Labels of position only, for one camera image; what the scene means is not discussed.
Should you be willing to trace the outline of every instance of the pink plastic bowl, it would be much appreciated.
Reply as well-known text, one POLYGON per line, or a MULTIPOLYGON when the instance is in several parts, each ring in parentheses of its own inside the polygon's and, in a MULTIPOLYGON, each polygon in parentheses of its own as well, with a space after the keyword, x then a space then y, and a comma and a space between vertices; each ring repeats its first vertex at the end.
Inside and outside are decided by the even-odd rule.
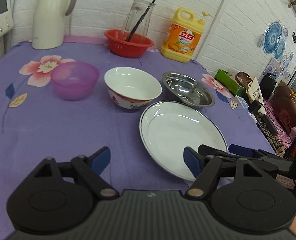
POLYGON ((50 74, 55 92, 64 100, 77 101, 94 89, 99 71, 91 64, 76 61, 62 63, 50 74))

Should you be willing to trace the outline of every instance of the red plastic basin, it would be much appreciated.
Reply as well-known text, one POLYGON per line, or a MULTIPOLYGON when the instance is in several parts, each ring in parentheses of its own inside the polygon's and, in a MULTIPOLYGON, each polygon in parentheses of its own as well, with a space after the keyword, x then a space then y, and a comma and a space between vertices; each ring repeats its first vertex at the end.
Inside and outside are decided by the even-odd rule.
POLYGON ((108 30, 105 36, 108 38, 108 49, 122 57, 140 57, 153 46, 153 41, 147 37, 144 37, 144 41, 139 44, 142 36, 136 33, 132 36, 131 42, 125 41, 128 33, 122 34, 121 30, 108 30))

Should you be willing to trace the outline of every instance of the blue and white plate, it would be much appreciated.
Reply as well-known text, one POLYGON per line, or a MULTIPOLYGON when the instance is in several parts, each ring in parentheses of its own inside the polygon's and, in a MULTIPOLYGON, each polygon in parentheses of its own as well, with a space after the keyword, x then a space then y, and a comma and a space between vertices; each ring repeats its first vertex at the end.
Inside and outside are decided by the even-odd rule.
POLYGON ((288 37, 288 29, 284 28, 281 32, 281 39, 286 40, 288 37))
POLYGON ((284 55, 280 60, 280 73, 284 70, 287 66, 287 55, 284 55))
POLYGON ((281 37, 281 25, 278 22, 270 24, 265 31, 264 52, 271 54, 277 49, 281 37))
POLYGON ((284 50, 285 50, 285 47, 286 47, 286 42, 285 40, 280 40, 279 41, 279 44, 273 54, 274 58, 275 59, 278 59, 282 56, 282 54, 284 54, 284 50))
POLYGON ((294 57, 294 53, 292 52, 292 53, 290 53, 290 55, 287 58, 287 61, 286 61, 286 66, 287 67, 289 66, 289 63, 290 63, 290 61, 292 60, 293 57, 294 57))

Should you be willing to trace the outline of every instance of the pink flower print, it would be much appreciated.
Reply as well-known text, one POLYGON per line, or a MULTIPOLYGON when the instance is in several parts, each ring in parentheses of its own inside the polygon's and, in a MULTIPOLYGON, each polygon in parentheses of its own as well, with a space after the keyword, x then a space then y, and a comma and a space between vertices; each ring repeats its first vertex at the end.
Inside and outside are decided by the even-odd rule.
POLYGON ((113 101, 114 103, 116 103, 117 105, 119 105, 119 102, 117 101, 117 99, 115 98, 115 96, 112 96, 112 101, 113 101))
POLYGON ((28 79, 28 85, 35 87, 46 86, 50 81, 51 71, 61 63, 74 61, 71 58, 61 59, 61 56, 44 56, 40 62, 31 61, 24 65, 19 73, 24 76, 31 75, 28 79))
POLYGON ((220 84, 216 79, 214 79, 209 74, 202 74, 202 75, 204 76, 204 78, 201 79, 201 81, 205 82, 207 85, 217 90, 220 94, 224 95, 225 97, 231 98, 226 88, 222 84, 220 84))

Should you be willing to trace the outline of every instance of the yellow detergent bottle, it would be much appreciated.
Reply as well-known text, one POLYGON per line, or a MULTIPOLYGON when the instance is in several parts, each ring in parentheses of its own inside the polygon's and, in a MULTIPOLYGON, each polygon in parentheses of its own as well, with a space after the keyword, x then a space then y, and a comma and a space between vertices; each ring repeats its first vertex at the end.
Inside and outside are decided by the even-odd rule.
POLYGON ((175 12, 168 34, 160 49, 164 57, 184 63, 192 58, 192 54, 204 32, 204 17, 212 17, 206 12, 202 12, 202 14, 203 18, 198 20, 192 11, 185 8, 179 8, 175 12), (190 17, 182 16, 183 12, 189 14, 190 17))

